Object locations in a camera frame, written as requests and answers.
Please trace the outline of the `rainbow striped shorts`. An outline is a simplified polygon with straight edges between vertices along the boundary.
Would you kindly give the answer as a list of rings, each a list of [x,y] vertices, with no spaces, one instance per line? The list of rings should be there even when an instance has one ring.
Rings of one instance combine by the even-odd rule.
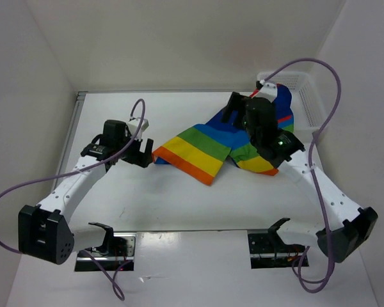
[[[250,144],[245,131],[233,126],[237,112],[221,122],[218,111],[207,123],[196,124],[152,152],[155,164],[171,164],[205,185],[211,185],[223,163],[232,159],[243,170],[274,176],[278,170]]]

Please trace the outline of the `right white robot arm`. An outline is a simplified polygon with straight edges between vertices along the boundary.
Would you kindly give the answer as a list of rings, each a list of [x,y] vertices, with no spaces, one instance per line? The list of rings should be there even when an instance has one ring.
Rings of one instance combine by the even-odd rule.
[[[233,92],[223,108],[221,121],[230,120],[244,130],[257,155],[289,177],[312,201],[320,204],[323,227],[311,233],[319,249],[341,263],[370,236],[378,220],[372,207],[363,208],[348,198],[316,165],[312,149],[292,133],[278,127],[277,93],[247,97]]]

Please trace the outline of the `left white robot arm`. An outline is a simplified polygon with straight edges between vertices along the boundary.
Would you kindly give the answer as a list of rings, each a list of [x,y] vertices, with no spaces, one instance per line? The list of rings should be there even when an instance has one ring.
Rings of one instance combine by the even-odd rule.
[[[18,215],[19,251],[54,264],[63,264],[73,252],[94,249],[109,255],[117,240],[111,226],[89,222],[73,229],[69,222],[90,189],[118,161],[146,168],[152,162],[153,140],[140,150],[148,120],[131,117],[129,122],[107,120],[101,134],[84,147],[73,174],[36,206],[24,206]]]

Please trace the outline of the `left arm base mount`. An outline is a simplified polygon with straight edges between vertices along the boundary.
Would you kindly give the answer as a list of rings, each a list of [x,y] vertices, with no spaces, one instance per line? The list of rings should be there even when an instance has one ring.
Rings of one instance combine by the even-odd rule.
[[[133,271],[137,234],[131,232],[115,232],[113,242],[108,250],[99,251],[95,247],[86,248],[86,252],[77,254],[75,272],[97,272],[99,267],[88,256],[91,255],[107,272]]]

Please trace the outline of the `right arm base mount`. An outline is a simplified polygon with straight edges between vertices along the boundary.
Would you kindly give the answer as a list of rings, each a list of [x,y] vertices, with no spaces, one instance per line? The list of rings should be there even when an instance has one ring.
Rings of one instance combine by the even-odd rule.
[[[305,251],[299,244],[284,244],[267,230],[248,232],[251,269],[296,267]]]

